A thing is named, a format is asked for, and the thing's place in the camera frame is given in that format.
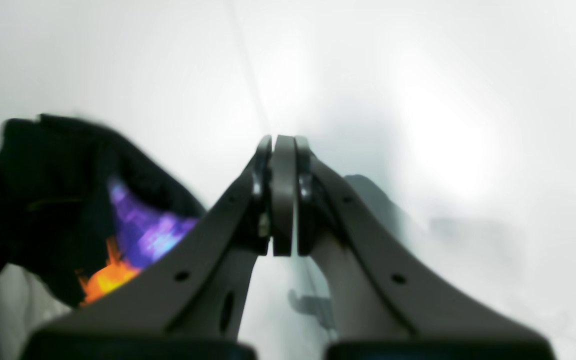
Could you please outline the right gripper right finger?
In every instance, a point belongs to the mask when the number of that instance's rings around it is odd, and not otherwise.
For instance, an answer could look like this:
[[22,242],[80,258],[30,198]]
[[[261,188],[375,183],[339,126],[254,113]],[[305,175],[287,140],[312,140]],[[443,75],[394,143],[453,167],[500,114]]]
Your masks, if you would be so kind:
[[322,272],[338,341],[327,360],[553,360],[536,331],[450,285],[407,250],[302,136],[283,137],[300,256]]

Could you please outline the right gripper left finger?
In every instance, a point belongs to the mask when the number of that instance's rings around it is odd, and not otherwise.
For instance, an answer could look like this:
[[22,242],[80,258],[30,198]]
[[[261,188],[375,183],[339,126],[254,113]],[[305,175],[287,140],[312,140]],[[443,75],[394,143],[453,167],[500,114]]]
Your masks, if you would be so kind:
[[272,137],[183,240],[91,305],[37,330],[23,360],[255,360],[237,342],[254,264],[268,250]]

